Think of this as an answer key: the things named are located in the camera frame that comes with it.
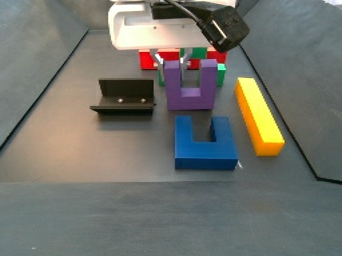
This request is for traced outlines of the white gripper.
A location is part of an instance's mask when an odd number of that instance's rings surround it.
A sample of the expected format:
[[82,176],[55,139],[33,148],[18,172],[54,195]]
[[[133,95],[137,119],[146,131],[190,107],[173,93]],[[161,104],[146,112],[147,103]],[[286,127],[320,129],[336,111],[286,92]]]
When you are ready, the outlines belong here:
[[[151,6],[164,0],[111,0],[109,11],[110,37],[118,50],[150,49],[150,56],[158,70],[164,69],[165,59],[160,48],[182,48],[181,64],[188,69],[193,55],[192,47],[212,46],[200,27],[190,18],[153,18]],[[237,0],[178,0],[208,1],[237,7]]]

